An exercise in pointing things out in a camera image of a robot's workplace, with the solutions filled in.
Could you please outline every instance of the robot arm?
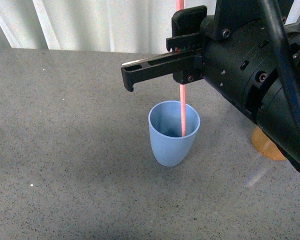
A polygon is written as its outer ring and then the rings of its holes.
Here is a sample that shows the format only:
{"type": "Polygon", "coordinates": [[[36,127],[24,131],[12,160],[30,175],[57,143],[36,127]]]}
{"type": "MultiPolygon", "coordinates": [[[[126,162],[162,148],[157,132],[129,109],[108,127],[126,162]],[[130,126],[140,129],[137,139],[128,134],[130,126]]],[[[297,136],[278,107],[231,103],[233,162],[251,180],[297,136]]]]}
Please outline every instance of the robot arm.
{"type": "Polygon", "coordinates": [[[205,79],[300,172],[300,23],[283,26],[292,4],[217,0],[215,15],[205,6],[178,11],[166,40],[172,52],[124,65],[124,86],[132,92],[167,74],[180,84],[205,79]]]}

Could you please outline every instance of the gray countertop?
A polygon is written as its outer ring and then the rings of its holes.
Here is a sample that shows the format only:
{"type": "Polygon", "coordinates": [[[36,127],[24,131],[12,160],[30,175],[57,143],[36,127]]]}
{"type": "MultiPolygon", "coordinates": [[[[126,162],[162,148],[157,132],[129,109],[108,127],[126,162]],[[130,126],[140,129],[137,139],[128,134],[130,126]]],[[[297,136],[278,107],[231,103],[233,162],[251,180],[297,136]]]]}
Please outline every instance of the gray countertop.
{"type": "Polygon", "coordinates": [[[204,81],[183,162],[153,156],[148,113],[171,75],[123,86],[144,54],[0,48],[0,239],[300,239],[300,174],[204,81]]]}

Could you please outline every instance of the curtain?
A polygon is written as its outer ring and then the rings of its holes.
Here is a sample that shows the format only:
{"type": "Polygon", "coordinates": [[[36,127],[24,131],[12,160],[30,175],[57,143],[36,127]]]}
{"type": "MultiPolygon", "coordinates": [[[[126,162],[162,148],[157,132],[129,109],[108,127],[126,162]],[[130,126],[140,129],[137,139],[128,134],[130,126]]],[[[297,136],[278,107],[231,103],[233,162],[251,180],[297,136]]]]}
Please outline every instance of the curtain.
{"type": "MultiPolygon", "coordinates": [[[[185,0],[185,7],[216,0],[185,0]]],[[[162,54],[175,0],[0,0],[0,47],[162,54]]],[[[300,17],[295,0],[288,23],[300,17]]]]}

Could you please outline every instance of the plastic cup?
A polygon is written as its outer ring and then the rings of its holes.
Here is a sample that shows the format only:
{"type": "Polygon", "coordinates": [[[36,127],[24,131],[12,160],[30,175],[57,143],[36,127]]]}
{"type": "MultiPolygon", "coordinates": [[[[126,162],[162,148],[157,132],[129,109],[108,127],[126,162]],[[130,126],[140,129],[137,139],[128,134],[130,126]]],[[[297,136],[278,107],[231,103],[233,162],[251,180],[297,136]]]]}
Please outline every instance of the plastic cup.
{"type": "Polygon", "coordinates": [[[186,104],[186,135],[181,130],[180,101],[163,101],[149,113],[150,141],[155,159],[163,166],[173,167],[188,154],[198,129],[200,116],[186,104]]]}

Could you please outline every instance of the cup rim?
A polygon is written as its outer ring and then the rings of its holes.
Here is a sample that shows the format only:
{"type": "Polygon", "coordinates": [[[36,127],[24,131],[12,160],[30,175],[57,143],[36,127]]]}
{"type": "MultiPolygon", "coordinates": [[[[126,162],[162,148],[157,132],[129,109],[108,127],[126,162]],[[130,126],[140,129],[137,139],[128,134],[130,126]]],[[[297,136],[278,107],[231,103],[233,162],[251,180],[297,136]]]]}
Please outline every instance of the cup rim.
{"type": "Polygon", "coordinates": [[[165,103],[179,103],[179,104],[181,104],[181,102],[180,101],[177,101],[177,100],[168,100],[168,101],[162,101],[162,102],[159,102],[158,104],[156,104],[155,106],[153,106],[152,108],[151,108],[151,110],[150,110],[150,112],[149,112],[149,115],[148,115],[148,121],[149,121],[149,125],[151,126],[151,128],[156,132],[156,133],[158,133],[159,135],[161,135],[161,136],[163,136],[163,137],[165,137],[165,138],[168,138],[168,139],[185,139],[185,138],[189,138],[189,137],[191,137],[193,134],[195,134],[197,131],[198,131],[198,129],[199,129],[199,127],[200,127],[200,116],[199,116],[199,113],[192,107],[192,106],[190,106],[189,104],[185,104],[186,106],[188,106],[189,108],[191,108],[193,111],[194,111],[194,113],[196,114],[196,117],[198,118],[198,126],[195,128],[195,130],[193,131],[193,132],[191,132],[189,135],[186,135],[186,136],[178,136],[178,137],[176,137],[176,136],[167,136],[167,135],[164,135],[164,134],[162,134],[161,132],[159,132],[159,131],[157,131],[156,129],[155,129],[155,127],[152,125],[152,123],[151,123],[151,120],[150,120],[150,116],[151,116],[151,113],[152,113],[152,111],[157,107],[157,106],[159,106],[159,105],[161,105],[161,104],[165,104],[165,103]]]}

